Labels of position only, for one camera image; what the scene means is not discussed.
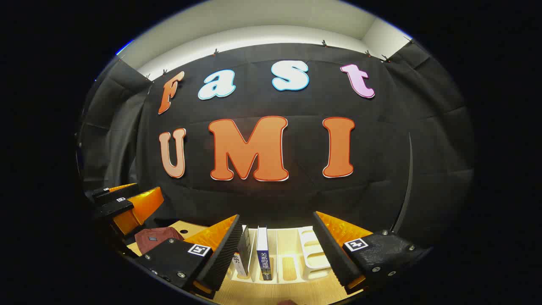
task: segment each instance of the pink letter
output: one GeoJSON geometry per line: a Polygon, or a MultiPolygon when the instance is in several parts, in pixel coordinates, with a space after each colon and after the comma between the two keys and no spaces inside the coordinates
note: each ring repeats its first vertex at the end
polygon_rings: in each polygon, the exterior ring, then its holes
{"type": "Polygon", "coordinates": [[[375,91],[373,89],[367,88],[365,86],[365,82],[363,81],[363,78],[369,78],[369,76],[367,75],[367,73],[360,71],[358,69],[358,66],[350,64],[342,66],[340,70],[348,74],[348,78],[350,79],[350,85],[352,85],[354,91],[360,96],[364,98],[372,98],[375,96],[375,91]]]}

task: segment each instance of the book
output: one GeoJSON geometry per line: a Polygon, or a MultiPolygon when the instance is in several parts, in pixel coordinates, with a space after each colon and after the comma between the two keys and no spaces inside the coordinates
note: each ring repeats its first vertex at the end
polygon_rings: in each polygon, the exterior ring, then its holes
{"type": "Polygon", "coordinates": [[[250,266],[250,235],[248,234],[248,228],[243,225],[243,233],[241,233],[241,239],[237,245],[237,251],[235,251],[233,258],[231,259],[237,273],[243,277],[248,276],[248,268],[250,266]]]}
{"type": "Polygon", "coordinates": [[[258,255],[258,261],[262,271],[262,278],[264,281],[271,281],[273,279],[273,274],[271,273],[271,266],[269,262],[269,246],[267,244],[266,227],[258,227],[257,241],[256,253],[258,255]]]}

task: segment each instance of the blue book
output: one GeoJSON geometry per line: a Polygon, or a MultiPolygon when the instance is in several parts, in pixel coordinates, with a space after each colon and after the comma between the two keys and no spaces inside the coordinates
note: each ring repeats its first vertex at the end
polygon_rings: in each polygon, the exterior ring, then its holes
{"type": "Polygon", "coordinates": [[[267,228],[258,227],[258,239],[256,244],[256,253],[260,262],[262,278],[264,281],[271,281],[273,274],[271,273],[271,262],[269,258],[269,246],[267,245],[267,228]]]}

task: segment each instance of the wooden surface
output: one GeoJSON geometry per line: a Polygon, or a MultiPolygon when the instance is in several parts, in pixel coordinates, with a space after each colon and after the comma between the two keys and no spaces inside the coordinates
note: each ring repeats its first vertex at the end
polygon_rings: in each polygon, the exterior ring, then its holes
{"type": "MultiPolygon", "coordinates": [[[[188,233],[181,233],[184,238],[188,238],[206,228],[182,221],[174,223],[171,227],[174,227],[177,231],[188,230],[188,233]]],[[[130,244],[128,248],[141,256],[136,243],[130,244]]],[[[346,295],[344,288],[337,281],[333,271],[331,271],[328,276],[310,282],[276,285],[232,281],[226,275],[220,290],[216,292],[213,300],[203,296],[200,297],[221,305],[277,305],[278,302],[284,300],[292,300],[298,305],[328,305],[349,296],[346,295]]]]}

